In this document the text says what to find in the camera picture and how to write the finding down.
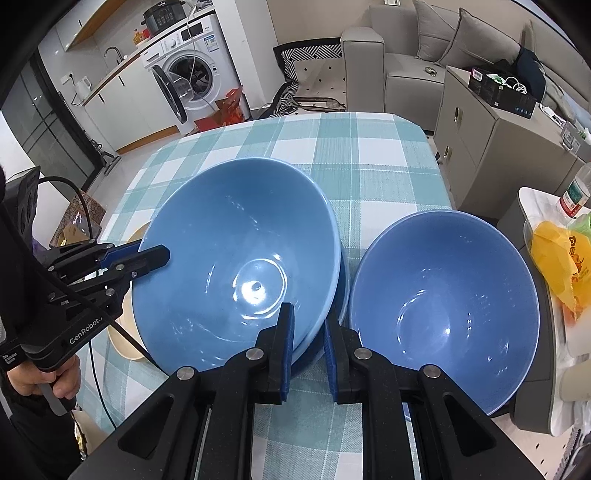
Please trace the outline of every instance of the gray pillow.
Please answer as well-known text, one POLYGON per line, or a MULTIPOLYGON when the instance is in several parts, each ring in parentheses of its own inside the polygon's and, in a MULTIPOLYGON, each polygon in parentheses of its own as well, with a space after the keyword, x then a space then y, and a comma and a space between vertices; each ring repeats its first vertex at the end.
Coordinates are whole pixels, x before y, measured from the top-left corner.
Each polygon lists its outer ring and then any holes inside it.
POLYGON ((423 0, 413 0, 417 10, 418 49, 417 57, 426 61, 437 61, 445 52, 456 32, 460 15, 457 12, 432 7, 423 0))
POLYGON ((456 33, 437 63, 459 69, 484 66, 502 59, 513 63, 519 50, 519 44, 510 36, 461 8, 456 33))

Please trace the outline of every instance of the power outlet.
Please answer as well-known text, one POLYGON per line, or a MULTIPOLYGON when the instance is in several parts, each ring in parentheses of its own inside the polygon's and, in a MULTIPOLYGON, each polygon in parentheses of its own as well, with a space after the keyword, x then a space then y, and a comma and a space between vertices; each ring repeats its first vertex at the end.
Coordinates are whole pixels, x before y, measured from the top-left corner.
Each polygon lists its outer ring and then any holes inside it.
POLYGON ((72 77, 72 80, 74 79, 74 74, 72 72, 68 72, 60 79, 61 84, 65 85, 68 83, 70 81, 70 76, 72 77))

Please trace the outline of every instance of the blue bowl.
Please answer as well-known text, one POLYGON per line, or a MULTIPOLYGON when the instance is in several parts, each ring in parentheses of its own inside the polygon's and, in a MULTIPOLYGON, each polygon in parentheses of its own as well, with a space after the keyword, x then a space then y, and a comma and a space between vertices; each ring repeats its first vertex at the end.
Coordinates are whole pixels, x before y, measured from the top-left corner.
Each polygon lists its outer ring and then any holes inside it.
POLYGON ((533 280, 498 230, 467 213, 415 213, 369 247, 350 300, 361 343, 393 364, 443 368, 488 415, 523 382, 538 343, 533 280))
MULTIPOLYGON (((351 275, 349 274, 349 266, 347 265, 347 256, 345 250, 342 249, 340 255, 340 273, 339 282, 336 286, 335 299, 333 305, 339 316, 339 324, 343 325, 347 314, 347 307, 349 305, 349 292, 351 289, 351 275)), ((315 364, 324 354, 324 324, 312 340, 310 346, 306 349, 301 357, 296 360, 291 366, 291 376, 296 377, 302 373, 310 365, 315 364)))
POLYGON ((167 373, 219 367, 254 346, 283 301, 295 307, 294 347, 310 343, 335 297, 335 214, 314 181, 282 161, 232 160, 193 177, 139 250, 159 244, 170 261, 135 281, 132 297, 139 334, 167 373))

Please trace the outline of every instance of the washing machine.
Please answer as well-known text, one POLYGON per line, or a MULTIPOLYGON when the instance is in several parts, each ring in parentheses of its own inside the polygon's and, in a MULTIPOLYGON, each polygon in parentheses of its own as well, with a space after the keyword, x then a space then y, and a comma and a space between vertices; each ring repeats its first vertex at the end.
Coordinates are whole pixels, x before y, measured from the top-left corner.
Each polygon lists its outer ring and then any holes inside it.
MULTIPOLYGON (((216 100, 238 88, 240 81, 214 12, 191 20, 188 28, 180 24, 146 48, 141 58, 176 115, 178 129, 186 134, 194 130, 195 120, 216 112, 216 100)), ((240 107, 244 118, 249 118, 244 95, 240 107)))

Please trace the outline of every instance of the hand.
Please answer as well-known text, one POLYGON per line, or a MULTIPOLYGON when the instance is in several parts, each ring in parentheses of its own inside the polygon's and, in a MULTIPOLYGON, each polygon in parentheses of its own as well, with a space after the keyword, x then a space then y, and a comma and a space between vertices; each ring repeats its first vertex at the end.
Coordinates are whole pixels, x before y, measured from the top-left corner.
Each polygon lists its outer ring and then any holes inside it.
POLYGON ((57 398, 71 400, 80 390, 80 359, 77 355, 70 358, 55 372, 41 372, 31 361, 26 361, 7 373, 14 390, 24 397, 41 395, 37 384, 53 383, 53 394, 57 398))

